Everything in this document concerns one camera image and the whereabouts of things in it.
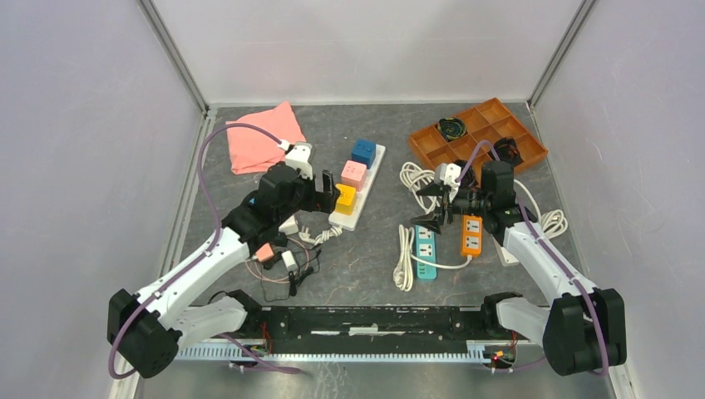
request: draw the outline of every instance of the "folded cloth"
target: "folded cloth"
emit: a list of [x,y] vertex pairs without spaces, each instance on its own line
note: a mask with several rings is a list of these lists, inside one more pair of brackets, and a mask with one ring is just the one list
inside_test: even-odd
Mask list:
[[[261,127],[291,144],[306,141],[288,102],[269,111],[245,115],[235,122]],[[228,129],[228,147],[230,162],[233,164],[231,170],[236,175],[265,172],[271,165],[284,159],[284,152],[277,148],[276,143],[266,135],[245,127]]]

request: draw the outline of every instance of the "gray tabletop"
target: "gray tabletop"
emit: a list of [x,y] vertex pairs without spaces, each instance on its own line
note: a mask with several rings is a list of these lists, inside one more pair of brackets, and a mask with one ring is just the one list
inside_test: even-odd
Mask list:
[[[399,258],[397,226],[410,226],[409,219],[422,213],[412,194],[399,181],[404,162],[418,160],[407,146],[413,131],[463,111],[472,104],[403,104],[365,106],[295,106],[293,111],[303,134],[316,148],[314,173],[331,170],[339,181],[343,165],[358,138],[372,140],[387,147],[382,168],[354,232],[345,232],[322,247],[320,273],[309,277],[299,293],[279,304],[291,305],[454,305],[476,306],[492,293],[516,291],[532,303],[545,304],[543,294],[521,267],[503,267],[488,234],[483,235],[481,256],[460,270],[438,270],[435,280],[414,282],[409,293],[401,292],[392,281],[392,270]],[[508,108],[536,135],[524,104]],[[214,126],[268,109],[237,107],[218,110]],[[205,178],[214,202],[222,215],[237,206],[250,191],[257,189],[262,174],[234,175],[230,171],[228,141],[225,134],[213,139],[205,161]],[[560,208],[559,197],[550,168],[544,161],[517,176],[534,195],[543,211]],[[314,234],[329,228],[326,214],[297,214],[299,225]],[[198,193],[186,233],[182,258],[196,250],[212,233],[212,216],[203,193]],[[437,262],[461,264],[460,224],[446,226],[436,237]],[[563,255],[579,267],[570,234],[552,240]],[[265,271],[268,278],[286,275],[280,263]],[[267,298],[286,298],[288,285],[261,283],[242,264],[232,268],[211,286],[197,304],[205,303],[219,290],[243,289],[264,304]]]

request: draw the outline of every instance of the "white wall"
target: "white wall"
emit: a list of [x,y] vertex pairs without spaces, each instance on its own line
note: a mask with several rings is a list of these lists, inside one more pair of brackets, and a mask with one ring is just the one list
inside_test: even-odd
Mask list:
[[705,390],[705,3],[598,2],[536,109],[594,280],[627,304],[644,398]]
[[524,100],[580,0],[155,0],[211,103]]
[[135,1],[2,2],[0,52],[0,397],[106,397],[200,115]]

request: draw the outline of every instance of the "teal power strip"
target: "teal power strip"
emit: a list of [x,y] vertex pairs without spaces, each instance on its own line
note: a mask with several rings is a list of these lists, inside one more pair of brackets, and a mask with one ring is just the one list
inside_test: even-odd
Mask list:
[[[414,237],[415,255],[419,259],[434,264],[436,262],[436,235],[423,227],[415,226],[414,229],[417,235]],[[436,268],[417,261],[417,278],[433,280],[436,278]]]

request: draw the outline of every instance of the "pink cube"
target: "pink cube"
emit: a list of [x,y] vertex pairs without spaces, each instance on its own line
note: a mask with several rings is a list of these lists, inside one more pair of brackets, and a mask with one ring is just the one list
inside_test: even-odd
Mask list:
[[355,190],[362,190],[367,176],[367,166],[354,160],[346,162],[342,174],[340,174],[341,183],[355,187]]

